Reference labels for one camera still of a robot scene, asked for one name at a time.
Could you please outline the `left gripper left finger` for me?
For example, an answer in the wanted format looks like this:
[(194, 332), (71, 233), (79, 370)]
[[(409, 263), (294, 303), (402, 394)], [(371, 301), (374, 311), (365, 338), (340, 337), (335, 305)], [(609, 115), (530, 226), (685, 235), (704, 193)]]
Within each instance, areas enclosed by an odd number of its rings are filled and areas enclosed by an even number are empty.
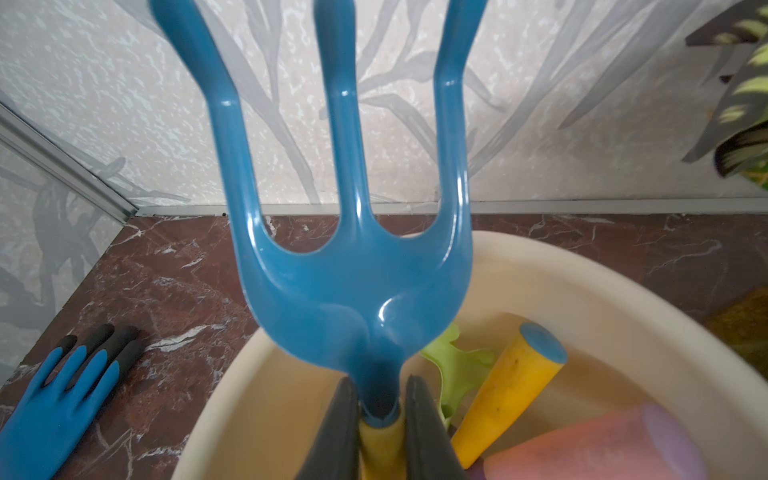
[(359, 415), (356, 386), (349, 377), (343, 377), (296, 480), (360, 477)]

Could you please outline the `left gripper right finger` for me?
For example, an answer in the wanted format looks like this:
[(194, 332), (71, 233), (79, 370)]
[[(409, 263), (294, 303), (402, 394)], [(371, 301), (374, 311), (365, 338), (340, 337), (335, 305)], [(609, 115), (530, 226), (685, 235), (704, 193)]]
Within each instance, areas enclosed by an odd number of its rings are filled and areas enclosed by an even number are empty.
[(406, 478), (467, 479), (422, 377), (408, 378), (404, 406)]

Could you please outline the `green rake wooden handle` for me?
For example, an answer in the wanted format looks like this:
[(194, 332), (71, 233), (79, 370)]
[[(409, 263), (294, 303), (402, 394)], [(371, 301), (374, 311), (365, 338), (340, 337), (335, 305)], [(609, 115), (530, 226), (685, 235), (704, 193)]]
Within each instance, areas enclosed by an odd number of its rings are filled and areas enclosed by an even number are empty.
[(459, 327), (451, 323), (420, 351), (420, 355), (433, 363), (440, 373), (438, 410), (446, 429), (449, 429), (462, 399), (484, 383), (496, 361), (490, 349), (463, 350), (455, 346), (453, 342), (460, 335)]

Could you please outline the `yellow shovel yellow handle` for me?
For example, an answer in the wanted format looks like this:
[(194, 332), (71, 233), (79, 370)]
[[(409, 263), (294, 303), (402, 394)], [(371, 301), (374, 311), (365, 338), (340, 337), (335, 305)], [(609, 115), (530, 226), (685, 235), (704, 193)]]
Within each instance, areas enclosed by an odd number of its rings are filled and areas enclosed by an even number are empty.
[(549, 330), (532, 322), (519, 326), (451, 439), (464, 469), (513, 425), (567, 360), (566, 349)]

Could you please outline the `blue fork yellow handle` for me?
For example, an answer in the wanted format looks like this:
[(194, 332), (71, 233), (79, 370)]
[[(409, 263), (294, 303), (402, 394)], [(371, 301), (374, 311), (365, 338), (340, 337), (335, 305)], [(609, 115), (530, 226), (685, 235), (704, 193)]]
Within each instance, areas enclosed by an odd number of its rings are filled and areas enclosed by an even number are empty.
[(403, 364), (456, 317), (472, 269), (463, 75), (485, 3), (452, 1), (433, 73), (441, 199), (423, 233), (399, 237), (376, 220), (368, 191), (357, 98), (355, 5), (313, 5), (340, 217), (320, 249), (295, 253), (264, 225), (239, 95), (192, 1), (154, 1), (151, 12), (206, 100), (245, 298), (284, 351), (342, 372), (355, 384), (359, 425), (402, 421)]

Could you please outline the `purple trowel pink handle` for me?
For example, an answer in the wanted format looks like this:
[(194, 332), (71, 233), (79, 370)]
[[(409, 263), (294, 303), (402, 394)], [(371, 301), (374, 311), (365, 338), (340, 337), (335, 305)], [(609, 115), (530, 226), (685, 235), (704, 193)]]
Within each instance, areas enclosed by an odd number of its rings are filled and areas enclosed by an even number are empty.
[(645, 403), (548, 432), (477, 460), (471, 479), (708, 479), (687, 430)]

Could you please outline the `blue gardening glove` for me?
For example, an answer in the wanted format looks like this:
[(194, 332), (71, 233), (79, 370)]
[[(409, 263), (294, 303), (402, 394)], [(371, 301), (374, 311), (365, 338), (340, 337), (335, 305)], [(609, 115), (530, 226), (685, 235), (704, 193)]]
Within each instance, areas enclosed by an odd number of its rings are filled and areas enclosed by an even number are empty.
[(63, 337), (1, 429), (3, 479), (51, 479), (144, 351), (140, 330), (106, 323)]

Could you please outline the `green potted plant glass vase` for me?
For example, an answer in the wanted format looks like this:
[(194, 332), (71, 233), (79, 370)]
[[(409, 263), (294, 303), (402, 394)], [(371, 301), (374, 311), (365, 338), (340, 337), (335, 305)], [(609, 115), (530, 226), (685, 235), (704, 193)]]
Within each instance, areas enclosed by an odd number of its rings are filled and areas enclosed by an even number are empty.
[[(739, 1), (685, 39), (693, 46), (754, 49), (737, 72), (722, 81), (727, 89), (703, 133), (683, 161), (713, 155), (722, 178), (741, 176), (767, 188), (767, 3)], [(767, 288), (759, 287), (712, 315), (706, 328), (762, 377), (767, 376)]]

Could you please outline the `aluminium frame rail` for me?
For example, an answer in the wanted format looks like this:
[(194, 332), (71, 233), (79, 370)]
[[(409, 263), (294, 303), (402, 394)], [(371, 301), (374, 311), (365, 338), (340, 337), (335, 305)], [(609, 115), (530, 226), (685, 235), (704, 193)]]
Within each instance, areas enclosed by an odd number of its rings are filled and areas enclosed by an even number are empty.
[(116, 221), (126, 223), (138, 212), (134, 204), (4, 104), (1, 104), (1, 143)]

